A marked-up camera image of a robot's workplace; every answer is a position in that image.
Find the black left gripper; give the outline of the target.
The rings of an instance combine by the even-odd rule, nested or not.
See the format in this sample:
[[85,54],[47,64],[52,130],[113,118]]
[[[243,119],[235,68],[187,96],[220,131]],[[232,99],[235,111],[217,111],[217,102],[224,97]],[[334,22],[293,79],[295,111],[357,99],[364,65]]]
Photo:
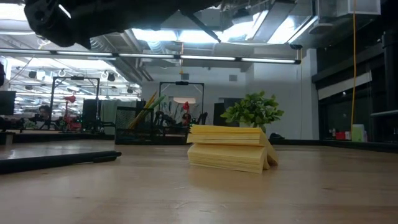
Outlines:
[[220,4],[216,0],[112,0],[83,1],[82,46],[90,39],[130,28],[159,30],[175,12],[184,16]]

